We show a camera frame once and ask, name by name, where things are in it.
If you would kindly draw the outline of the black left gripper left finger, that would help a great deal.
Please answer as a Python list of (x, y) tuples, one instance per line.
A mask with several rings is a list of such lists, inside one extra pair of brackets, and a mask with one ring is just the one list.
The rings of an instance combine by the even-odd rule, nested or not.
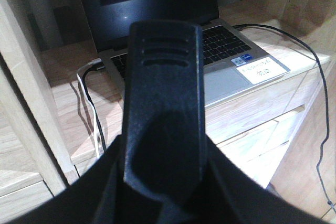
[(117, 135), (101, 158), (68, 189), (8, 223), (116, 223)]

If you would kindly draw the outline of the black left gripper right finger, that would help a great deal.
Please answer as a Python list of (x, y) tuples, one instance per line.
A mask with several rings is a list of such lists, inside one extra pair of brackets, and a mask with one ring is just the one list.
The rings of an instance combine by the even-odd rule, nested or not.
[(175, 223), (323, 223), (263, 189), (207, 137), (178, 136)]

